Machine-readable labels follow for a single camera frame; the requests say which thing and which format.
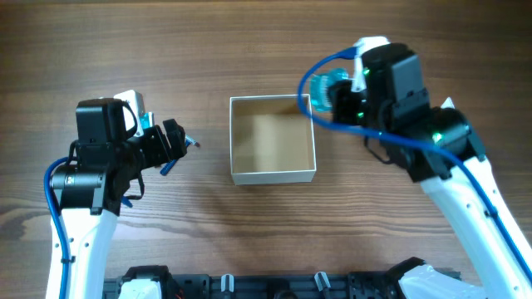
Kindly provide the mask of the blue mouthwash bottle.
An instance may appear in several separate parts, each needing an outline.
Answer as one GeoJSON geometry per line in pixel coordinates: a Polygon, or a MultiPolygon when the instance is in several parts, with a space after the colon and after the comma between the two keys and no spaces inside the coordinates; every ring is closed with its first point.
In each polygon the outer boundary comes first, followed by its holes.
{"type": "Polygon", "coordinates": [[[312,74],[310,81],[311,103],[317,112],[329,112],[332,110],[332,102],[328,96],[328,88],[339,81],[349,79],[349,75],[344,68],[335,68],[321,74],[312,74]]]}

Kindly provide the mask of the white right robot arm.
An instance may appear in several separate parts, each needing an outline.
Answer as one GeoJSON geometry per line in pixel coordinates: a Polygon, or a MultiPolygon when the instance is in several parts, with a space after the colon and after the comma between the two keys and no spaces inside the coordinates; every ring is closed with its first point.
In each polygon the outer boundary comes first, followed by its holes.
{"type": "Polygon", "coordinates": [[[531,247],[495,182],[485,146],[452,105],[432,106],[417,54],[401,43],[356,45],[335,54],[353,74],[330,75],[324,98],[332,130],[377,140],[385,164],[404,169],[440,209],[479,286],[407,262],[390,278],[405,298],[528,298],[531,247]]]}

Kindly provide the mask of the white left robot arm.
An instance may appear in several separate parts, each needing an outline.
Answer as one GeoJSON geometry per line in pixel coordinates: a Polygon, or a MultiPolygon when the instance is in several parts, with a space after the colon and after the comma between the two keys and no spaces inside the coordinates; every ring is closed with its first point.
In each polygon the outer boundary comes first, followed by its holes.
{"type": "Polygon", "coordinates": [[[99,298],[121,205],[134,200],[131,181],[142,171],[187,153],[185,130],[173,119],[139,134],[126,125],[131,106],[119,99],[83,100],[76,107],[78,137],[67,157],[43,178],[51,214],[52,258],[48,298],[99,298]]]}

